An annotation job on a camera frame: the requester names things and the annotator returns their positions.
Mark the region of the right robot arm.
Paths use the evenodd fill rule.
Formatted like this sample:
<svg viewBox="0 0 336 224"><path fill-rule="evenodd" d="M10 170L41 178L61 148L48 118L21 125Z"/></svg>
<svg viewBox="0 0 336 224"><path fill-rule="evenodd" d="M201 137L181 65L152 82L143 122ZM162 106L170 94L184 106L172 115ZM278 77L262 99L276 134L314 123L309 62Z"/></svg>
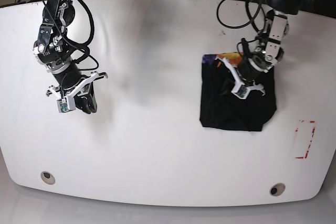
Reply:
<svg viewBox="0 0 336 224"><path fill-rule="evenodd" d="M72 0L47 0L33 52L39 63L46 67L59 84L47 91L47 95L57 96L59 112L79 109L91 114L97 111L93 82L100 76L95 68L91 68L91 75L87 76L77 65L91 56L89 45L94 37L95 25L88 6L83 0L77 1L89 18L88 39L85 42L75 42L67 36L68 26L75 18Z"/></svg>

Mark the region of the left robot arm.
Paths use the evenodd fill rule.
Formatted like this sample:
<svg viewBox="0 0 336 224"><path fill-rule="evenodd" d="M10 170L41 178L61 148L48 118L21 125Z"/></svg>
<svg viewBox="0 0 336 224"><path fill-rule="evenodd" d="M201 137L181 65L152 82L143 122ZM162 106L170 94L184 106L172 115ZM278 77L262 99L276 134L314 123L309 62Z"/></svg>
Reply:
<svg viewBox="0 0 336 224"><path fill-rule="evenodd" d="M296 15L302 0L266 0L271 10L265 15L264 28L256 36L256 48L249 50L249 43L241 40L242 60L235 67L235 82L239 87L249 90L261 90L255 80L283 59L281 41L289 31L288 15Z"/></svg>

